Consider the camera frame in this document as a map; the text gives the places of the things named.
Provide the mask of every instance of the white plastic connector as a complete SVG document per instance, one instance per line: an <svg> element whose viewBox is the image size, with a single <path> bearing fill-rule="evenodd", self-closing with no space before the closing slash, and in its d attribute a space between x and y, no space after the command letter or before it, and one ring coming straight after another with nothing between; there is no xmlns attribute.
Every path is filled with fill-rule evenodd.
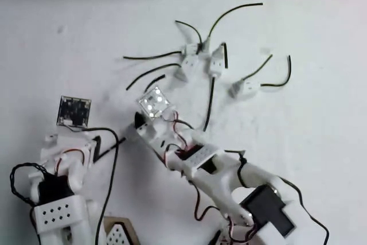
<svg viewBox="0 0 367 245"><path fill-rule="evenodd" d="M222 151L216 146L207 143L187 160L184 160L182 166L185 174L194 177L197 169L218 152Z"/></svg>
<svg viewBox="0 0 367 245"><path fill-rule="evenodd" d="M260 89L260 84L250 80L239 80L232 84L229 94L234 99L247 100L254 97Z"/></svg>
<svg viewBox="0 0 367 245"><path fill-rule="evenodd" d="M186 44L183 49L184 56L193 56L197 55L199 45L196 43Z"/></svg>
<svg viewBox="0 0 367 245"><path fill-rule="evenodd" d="M175 76L182 81L188 82L194 76L198 63L197 55L186 56L181 67L177 69Z"/></svg>
<svg viewBox="0 0 367 245"><path fill-rule="evenodd" d="M224 68L225 68L224 45L221 44L212 53L209 65L209 74L212 77L219 78L222 75Z"/></svg>
<svg viewBox="0 0 367 245"><path fill-rule="evenodd" d="M210 37L208 37L202 44L202 49L201 51L203 53L209 53L209 48L210 48Z"/></svg>

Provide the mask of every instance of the electronic component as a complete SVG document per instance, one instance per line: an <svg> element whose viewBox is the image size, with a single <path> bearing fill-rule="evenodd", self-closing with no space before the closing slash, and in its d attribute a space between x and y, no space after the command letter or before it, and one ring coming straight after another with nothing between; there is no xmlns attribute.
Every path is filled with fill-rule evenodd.
<svg viewBox="0 0 367 245"><path fill-rule="evenodd" d="M252 214L258 229L271 222L283 237L294 229L294 225L282 211L285 203L269 185L257 187L240 205Z"/></svg>
<svg viewBox="0 0 367 245"><path fill-rule="evenodd" d="M170 102L158 87L145 93L138 100L138 103L144 114L152 120L161 116L164 110L170 106Z"/></svg>
<svg viewBox="0 0 367 245"><path fill-rule="evenodd" d="M196 55L199 49L199 45L197 43L186 44L183 48L183 53L185 56L193 56Z"/></svg>
<svg viewBox="0 0 367 245"><path fill-rule="evenodd" d="M194 76L198 64L198 55L186 56L175 73L176 78L188 82Z"/></svg>
<svg viewBox="0 0 367 245"><path fill-rule="evenodd" d="M254 97L260 89L260 84L250 80L239 80L232 84L229 94L234 99L247 100Z"/></svg>
<svg viewBox="0 0 367 245"><path fill-rule="evenodd" d="M224 55L224 43L219 45L219 47L212 53L209 64L209 74L212 77L220 77L225 68L225 55Z"/></svg>
<svg viewBox="0 0 367 245"><path fill-rule="evenodd" d="M57 125L87 127L91 100L61 96Z"/></svg>

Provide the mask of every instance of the white surface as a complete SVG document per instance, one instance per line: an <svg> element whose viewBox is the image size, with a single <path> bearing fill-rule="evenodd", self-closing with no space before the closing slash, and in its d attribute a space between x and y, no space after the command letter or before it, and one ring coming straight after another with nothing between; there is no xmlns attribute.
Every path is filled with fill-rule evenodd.
<svg viewBox="0 0 367 245"><path fill-rule="evenodd" d="M259 1L264 6L230 14L212 34L211 45L227 42L229 70L216 82L208 135L218 146L247 149L251 162L298 184L306 207L328 226L329 244L367 243L367 0L0 0L0 243L37 243L29 207L10 192L9 173L17 163L39 159L61 95L92 99L89 126L121 132L138 109L135 99L162 72L128 92L127 84L178 58L120 57L179 50L186 40L174 20L193 24L206 37L221 13ZM189 30L185 34L197 39ZM269 53L274 58L256 79L283 80L290 54L287 87L247 102L230 100L230 84ZM182 117L201 127L210 83L202 66L190 83L164 90ZM104 147L112 144L108 133L102 138ZM100 202L112 158L101 159L88 177L86 194ZM25 173L16 179L19 191L27 192ZM194 188L144 146L121 147L106 214L129 217L142 244L205 244L220 215L211 212L196 222L195 200ZM209 203L203 196L201 208ZM313 235L322 240L324 232L316 228Z"/></svg>

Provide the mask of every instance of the circuit board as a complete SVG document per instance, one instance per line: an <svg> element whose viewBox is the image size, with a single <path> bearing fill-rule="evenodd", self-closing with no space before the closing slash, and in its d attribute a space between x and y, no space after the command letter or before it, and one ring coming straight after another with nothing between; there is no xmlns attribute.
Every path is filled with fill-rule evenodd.
<svg viewBox="0 0 367 245"><path fill-rule="evenodd" d="M87 127L91 100L61 96L57 125Z"/></svg>

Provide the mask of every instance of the led module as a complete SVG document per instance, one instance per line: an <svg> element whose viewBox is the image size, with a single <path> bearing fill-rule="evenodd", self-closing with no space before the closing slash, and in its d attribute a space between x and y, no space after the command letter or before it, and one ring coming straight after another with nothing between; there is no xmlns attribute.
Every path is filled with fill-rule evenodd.
<svg viewBox="0 0 367 245"><path fill-rule="evenodd" d="M138 103L145 115L152 120L161 116L164 110L171 105L158 87L155 87L149 92L145 93L138 100Z"/></svg>

